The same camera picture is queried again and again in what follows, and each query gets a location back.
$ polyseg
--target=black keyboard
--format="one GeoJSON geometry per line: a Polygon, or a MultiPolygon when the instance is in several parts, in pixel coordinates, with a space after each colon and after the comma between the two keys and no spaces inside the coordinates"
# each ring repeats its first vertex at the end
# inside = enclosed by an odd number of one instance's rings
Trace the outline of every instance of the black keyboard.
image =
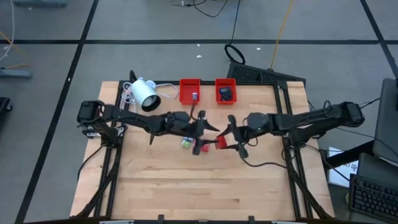
{"type": "Polygon", "coordinates": [[[272,70],[264,70],[252,66],[242,65],[239,63],[231,62],[227,78],[234,78],[236,81],[299,81],[305,85],[305,79],[277,73],[272,70]]]}
{"type": "Polygon", "coordinates": [[[398,187],[351,174],[349,208],[387,222],[398,222],[398,187]]]}

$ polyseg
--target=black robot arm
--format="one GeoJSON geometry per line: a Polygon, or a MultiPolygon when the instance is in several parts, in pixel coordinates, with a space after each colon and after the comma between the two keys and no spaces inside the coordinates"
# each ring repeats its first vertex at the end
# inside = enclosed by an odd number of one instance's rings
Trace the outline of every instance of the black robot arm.
{"type": "Polygon", "coordinates": [[[364,116],[358,104],[351,102],[342,102],[295,115],[250,113],[247,117],[248,124],[239,127],[233,115],[229,115],[228,119],[230,124],[220,136],[232,133],[237,144],[223,149],[235,149],[243,158],[249,156],[244,145],[250,139],[268,133],[275,136],[288,135],[290,144],[296,146],[306,143],[311,137],[320,138],[333,128],[358,127],[364,122],[364,116]]]}
{"type": "Polygon", "coordinates": [[[144,116],[119,109],[114,105],[106,105],[102,101],[84,101],[80,105],[77,121],[80,126],[85,128],[83,133],[86,133],[86,129],[94,130],[101,135],[102,141],[111,144],[118,143],[118,130],[107,125],[110,121],[118,121],[144,129],[150,134],[149,144],[152,144],[155,136],[165,134],[193,138],[196,140],[193,154],[197,155],[204,144],[216,142],[200,139],[204,130],[219,131],[208,123],[205,115],[205,111],[200,111],[198,119],[190,123],[191,118],[185,111],[144,116]]]}

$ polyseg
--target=black floor stripe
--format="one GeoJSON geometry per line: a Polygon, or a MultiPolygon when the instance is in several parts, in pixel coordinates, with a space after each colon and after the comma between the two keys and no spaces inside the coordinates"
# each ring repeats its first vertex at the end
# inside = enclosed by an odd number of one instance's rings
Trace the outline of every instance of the black floor stripe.
{"type": "Polygon", "coordinates": [[[44,143],[43,143],[42,149],[40,151],[39,158],[37,159],[35,169],[33,171],[32,177],[30,178],[29,185],[25,192],[24,199],[22,200],[21,207],[19,208],[15,223],[18,223],[18,224],[23,223],[25,220],[26,213],[29,209],[30,202],[32,201],[33,194],[35,192],[37,183],[39,181],[40,173],[44,166],[45,158],[47,157],[47,154],[50,149],[50,145],[51,145],[51,141],[54,136],[54,133],[55,133],[55,129],[56,129],[58,121],[60,119],[63,105],[67,98],[68,90],[69,90],[70,84],[72,82],[73,75],[75,74],[75,70],[76,70],[77,64],[79,62],[81,51],[84,46],[84,41],[87,38],[88,30],[90,29],[91,22],[93,21],[93,17],[94,17],[94,13],[95,13],[95,10],[98,5],[98,1],[99,0],[94,0],[93,5],[91,6],[90,13],[88,14],[88,18],[87,18],[85,27],[83,29],[83,33],[81,35],[79,45],[76,49],[75,56],[72,60],[72,64],[70,65],[67,78],[65,79],[65,83],[63,85],[63,88],[62,88],[62,91],[60,94],[60,98],[57,103],[57,107],[55,108],[54,115],[51,119],[49,130],[47,131],[47,135],[44,139],[44,143]]]}
{"type": "MultiPolygon", "coordinates": [[[[228,44],[229,39],[192,39],[192,40],[86,40],[84,44],[119,44],[119,45],[150,45],[150,44],[228,44]]],[[[79,44],[80,40],[15,40],[15,44],[79,44]]],[[[275,44],[276,40],[241,39],[233,40],[234,44],[275,44]]],[[[303,45],[372,45],[380,40],[279,40],[279,44],[303,45]]]]}
{"type": "Polygon", "coordinates": [[[368,19],[369,19],[369,22],[372,25],[373,31],[376,34],[377,39],[380,41],[381,48],[383,49],[384,55],[386,56],[387,61],[391,67],[392,73],[394,74],[394,76],[396,78],[398,78],[398,67],[397,67],[396,61],[394,60],[393,56],[391,55],[390,50],[388,49],[387,42],[384,40],[384,37],[380,32],[379,26],[377,25],[376,20],[374,19],[367,2],[365,0],[360,0],[360,1],[361,1],[363,9],[365,10],[365,13],[366,13],[368,19]]]}

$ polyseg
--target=floor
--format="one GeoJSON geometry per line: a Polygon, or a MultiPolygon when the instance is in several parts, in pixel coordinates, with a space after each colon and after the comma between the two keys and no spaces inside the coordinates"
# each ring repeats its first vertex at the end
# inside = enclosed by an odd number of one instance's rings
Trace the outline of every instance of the floor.
{"type": "MultiPolygon", "coordinates": [[[[215,14],[223,3],[208,1],[200,8],[215,14]]],[[[16,43],[30,56],[31,67],[25,69],[34,77],[0,80],[0,96],[14,105],[0,130],[0,223],[15,221],[38,156],[46,149],[25,221],[68,217],[87,141],[76,128],[76,114],[81,101],[98,97],[101,82],[127,79],[130,69],[153,80],[225,77],[229,60],[223,47],[231,38],[237,3],[229,0],[217,18],[167,0],[68,0],[66,8],[16,7],[16,43]],[[92,22],[86,23],[90,10],[92,22]]],[[[276,39],[288,6],[289,0],[242,0],[234,38],[245,42],[235,46],[248,65],[269,67],[274,41],[261,40],[276,39]]],[[[395,0],[295,1],[282,34],[289,41],[279,46],[274,70],[306,78],[308,99],[316,108],[325,100],[377,98],[383,78],[395,77],[389,54],[398,57],[397,7],[395,0]]],[[[0,31],[10,37],[8,0],[0,0],[0,21],[0,31]]],[[[5,46],[0,40],[0,55],[5,46]]],[[[12,50],[0,66],[20,63],[24,59],[12,50]]],[[[377,103],[363,113],[366,122],[355,131],[374,135],[377,103]]],[[[319,143],[349,149],[368,140],[334,130],[319,143]]]]}

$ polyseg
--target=wooden tabletop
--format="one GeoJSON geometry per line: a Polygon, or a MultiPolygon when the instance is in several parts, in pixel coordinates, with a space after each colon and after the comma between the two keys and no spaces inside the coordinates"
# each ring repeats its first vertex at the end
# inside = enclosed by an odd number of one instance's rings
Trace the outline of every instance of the wooden tabletop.
{"type": "MultiPolygon", "coordinates": [[[[294,114],[308,111],[307,97],[302,82],[288,82],[289,96],[294,114]]],[[[103,82],[99,99],[114,104],[118,82],[103,82]]],[[[174,94],[171,87],[157,90],[174,94]]],[[[234,105],[217,105],[215,87],[201,86],[200,104],[195,108],[206,111],[211,125],[223,131],[228,124],[227,115],[235,115],[239,125],[250,112],[276,113],[271,86],[237,86],[238,101],[234,105]]],[[[283,93],[280,97],[285,112],[283,93]]],[[[167,111],[189,113],[178,99],[162,97],[158,109],[150,113],[167,111]]],[[[214,139],[219,133],[205,131],[205,138],[214,139]]],[[[129,126],[119,168],[112,219],[156,220],[159,214],[166,220],[294,220],[294,210],[285,169],[277,166],[252,168],[239,158],[234,150],[216,150],[193,156],[191,149],[181,147],[182,138],[161,136],[149,145],[149,134],[129,126]]],[[[318,147],[315,140],[308,142],[318,147]]],[[[100,145],[100,139],[88,140],[85,158],[100,145]]],[[[256,147],[246,146],[248,161],[252,164],[278,162],[281,158],[280,137],[267,134],[258,139],[256,147]]],[[[319,152],[301,149],[303,166],[309,191],[327,213],[334,216],[319,152]]],[[[71,215],[87,204],[98,188],[105,150],[92,158],[83,168],[77,185],[71,215]]],[[[302,194],[297,188],[301,214],[305,216],[302,194]]],[[[108,192],[104,194],[101,214],[105,214],[108,192]]]]}

